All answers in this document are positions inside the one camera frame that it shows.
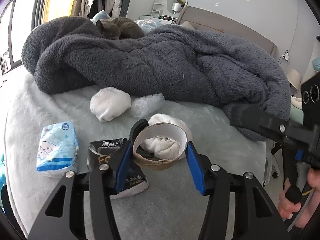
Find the person's right hand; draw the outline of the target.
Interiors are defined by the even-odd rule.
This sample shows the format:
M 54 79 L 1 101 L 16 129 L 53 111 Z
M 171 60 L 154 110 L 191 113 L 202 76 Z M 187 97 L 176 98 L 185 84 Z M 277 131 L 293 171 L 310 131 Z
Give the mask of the person's right hand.
M 308 184 L 311 186 L 313 195 L 307 206 L 304 206 L 304 210 L 301 213 L 299 219 L 296 221 L 295 226 L 297 228 L 304 228 L 309 222 L 313 213 L 319 206 L 319 170 L 310 169 L 308 171 Z M 297 202 L 299 199 L 298 194 L 292 193 L 290 189 L 291 183 L 289 178 L 286 178 L 284 184 L 284 190 L 279 195 L 278 212 L 282 219 L 291 219 L 292 216 L 301 210 L 302 204 Z

